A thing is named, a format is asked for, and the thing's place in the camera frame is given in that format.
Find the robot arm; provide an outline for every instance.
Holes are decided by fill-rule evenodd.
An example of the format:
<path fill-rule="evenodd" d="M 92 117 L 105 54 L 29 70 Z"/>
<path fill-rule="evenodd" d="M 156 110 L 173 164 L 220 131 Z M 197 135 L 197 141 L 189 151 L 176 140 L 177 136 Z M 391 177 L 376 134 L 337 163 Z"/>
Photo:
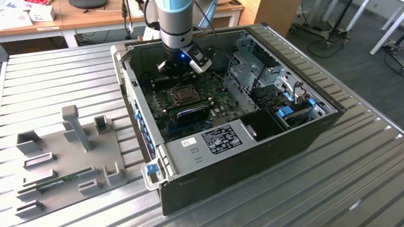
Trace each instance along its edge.
<path fill-rule="evenodd" d="M 197 5 L 195 0 L 155 0 L 165 49 L 165 61 L 157 66 L 160 71 L 167 67 L 176 68 L 187 60 L 197 73 L 205 72 L 212 65 L 211 59 L 192 41 L 192 24 L 208 27 L 207 20 L 213 19 L 217 0 L 196 0 L 196 2 Z M 147 13 L 156 18 L 147 8 Z"/>

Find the sticker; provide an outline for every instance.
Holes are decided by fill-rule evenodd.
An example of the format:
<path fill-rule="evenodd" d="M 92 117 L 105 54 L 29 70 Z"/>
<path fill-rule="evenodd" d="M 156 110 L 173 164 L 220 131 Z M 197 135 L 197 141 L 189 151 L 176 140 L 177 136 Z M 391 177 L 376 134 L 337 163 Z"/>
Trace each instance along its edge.
<path fill-rule="evenodd" d="M 243 144 L 229 125 L 204 133 L 201 137 L 215 155 Z"/>
<path fill-rule="evenodd" d="M 48 31 L 48 30 L 57 30 L 59 27 L 41 27 L 41 28 L 37 28 L 36 30 L 37 31 Z"/>
<path fill-rule="evenodd" d="M 181 141 L 183 147 L 187 147 L 187 146 L 192 145 L 193 143 L 196 143 L 195 137 Z"/>

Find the white box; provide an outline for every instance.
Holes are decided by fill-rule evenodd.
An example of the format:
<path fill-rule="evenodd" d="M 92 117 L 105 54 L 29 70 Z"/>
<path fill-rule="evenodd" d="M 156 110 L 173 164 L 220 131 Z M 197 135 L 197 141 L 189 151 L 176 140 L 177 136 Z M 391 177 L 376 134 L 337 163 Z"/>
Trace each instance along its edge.
<path fill-rule="evenodd" d="M 33 5 L 29 10 L 29 17 L 32 21 L 53 21 L 55 20 L 53 7 Z"/>

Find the white paper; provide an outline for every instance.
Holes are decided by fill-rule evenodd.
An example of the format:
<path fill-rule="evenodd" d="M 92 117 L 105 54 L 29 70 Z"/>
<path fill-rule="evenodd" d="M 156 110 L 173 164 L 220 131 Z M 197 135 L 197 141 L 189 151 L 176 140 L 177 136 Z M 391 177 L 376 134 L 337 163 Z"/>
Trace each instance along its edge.
<path fill-rule="evenodd" d="M 28 13 L 17 9 L 3 10 L 0 21 L 7 21 L 7 23 L 0 23 L 0 30 L 32 25 Z"/>

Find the blue drive latch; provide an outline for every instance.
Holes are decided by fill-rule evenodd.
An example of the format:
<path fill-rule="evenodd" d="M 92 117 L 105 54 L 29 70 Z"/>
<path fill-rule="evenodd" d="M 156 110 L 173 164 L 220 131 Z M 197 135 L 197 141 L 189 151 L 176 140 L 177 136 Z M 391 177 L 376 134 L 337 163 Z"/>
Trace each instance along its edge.
<path fill-rule="evenodd" d="M 289 114 L 295 113 L 295 111 L 292 110 L 292 108 L 289 106 L 285 106 L 283 108 L 280 108 L 277 110 L 277 114 L 284 117 L 284 116 L 288 116 Z"/>
<path fill-rule="evenodd" d="M 147 174 L 151 175 L 156 172 L 159 172 L 159 165 L 157 164 L 151 164 L 147 166 Z"/>

